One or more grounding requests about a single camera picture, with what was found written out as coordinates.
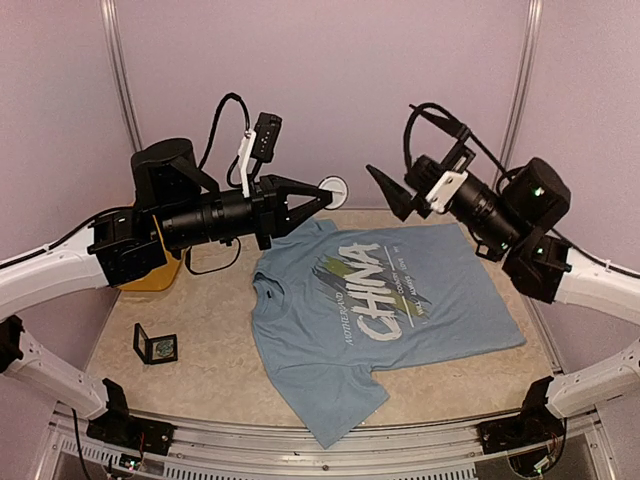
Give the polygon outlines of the round blue brooch badge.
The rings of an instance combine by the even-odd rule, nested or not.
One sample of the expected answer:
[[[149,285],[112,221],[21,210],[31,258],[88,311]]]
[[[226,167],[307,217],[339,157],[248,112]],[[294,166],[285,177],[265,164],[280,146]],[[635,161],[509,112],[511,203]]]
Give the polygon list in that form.
[[[325,210],[337,210],[341,208],[348,199],[348,185],[344,179],[339,176],[328,176],[324,178],[318,187],[331,193],[331,202],[324,207]]]

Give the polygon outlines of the light blue printed t-shirt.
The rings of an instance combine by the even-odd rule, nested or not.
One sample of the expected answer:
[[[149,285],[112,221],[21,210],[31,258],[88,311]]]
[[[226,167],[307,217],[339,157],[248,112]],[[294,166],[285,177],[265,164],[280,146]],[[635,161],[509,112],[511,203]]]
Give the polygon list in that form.
[[[253,286],[267,376],[323,448],[387,401],[374,372],[525,341],[455,224],[341,230],[311,219],[274,241]]]

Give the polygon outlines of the yellow plastic basket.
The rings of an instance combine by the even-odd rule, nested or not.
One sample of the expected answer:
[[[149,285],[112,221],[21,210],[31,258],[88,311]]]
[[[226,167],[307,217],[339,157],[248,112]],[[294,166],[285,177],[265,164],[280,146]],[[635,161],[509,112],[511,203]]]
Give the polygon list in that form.
[[[134,200],[114,220],[114,285],[123,291],[159,292],[175,280],[182,257],[167,249],[157,217]]]

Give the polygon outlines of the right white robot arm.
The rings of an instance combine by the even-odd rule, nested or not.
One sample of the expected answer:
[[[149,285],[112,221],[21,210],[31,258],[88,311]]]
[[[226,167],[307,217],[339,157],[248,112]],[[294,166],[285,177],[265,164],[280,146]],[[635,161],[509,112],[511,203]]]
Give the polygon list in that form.
[[[545,303],[579,305],[636,324],[639,275],[597,258],[554,231],[570,191],[555,170],[534,158],[499,193],[465,167],[427,156],[411,163],[400,185],[374,166],[369,174],[400,220],[451,214],[477,242],[476,254],[499,262],[516,290]]]

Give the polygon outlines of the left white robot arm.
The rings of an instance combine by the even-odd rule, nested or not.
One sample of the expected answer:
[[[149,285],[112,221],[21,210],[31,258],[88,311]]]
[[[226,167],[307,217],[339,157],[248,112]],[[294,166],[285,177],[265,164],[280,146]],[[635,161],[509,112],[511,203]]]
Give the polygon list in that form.
[[[104,210],[63,236],[1,265],[1,372],[66,404],[121,445],[140,434],[123,389],[96,381],[37,342],[19,312],[88,289],[137,281],[196,245],[254,235],[262,250],[322,209],[346,200],[344,182],[314,186],[278,175],[223,191],[196,164],[186,138],[157,142],[131,158],[135,201]]]

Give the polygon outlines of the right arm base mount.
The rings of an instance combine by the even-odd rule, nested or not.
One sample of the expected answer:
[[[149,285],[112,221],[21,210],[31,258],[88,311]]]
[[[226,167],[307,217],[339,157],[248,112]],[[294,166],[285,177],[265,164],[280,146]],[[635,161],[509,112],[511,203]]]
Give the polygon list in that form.
[[[516,415],[478,424],[485,455],[522,449],[507,457],[511,470],[524,479],[542,479],[562,458],[567,442],[567,419],[559,419],[547,408],[547,376],[529,387]]]

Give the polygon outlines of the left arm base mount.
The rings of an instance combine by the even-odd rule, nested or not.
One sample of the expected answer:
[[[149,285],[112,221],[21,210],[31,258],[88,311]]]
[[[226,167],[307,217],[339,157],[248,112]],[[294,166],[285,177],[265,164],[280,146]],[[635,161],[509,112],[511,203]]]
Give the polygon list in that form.
[[[128,408],[123,388],[105,378],[106,412],[90,420],[87,436],[139,453],[167,456],[175,426],[171,423],[133,416]]]

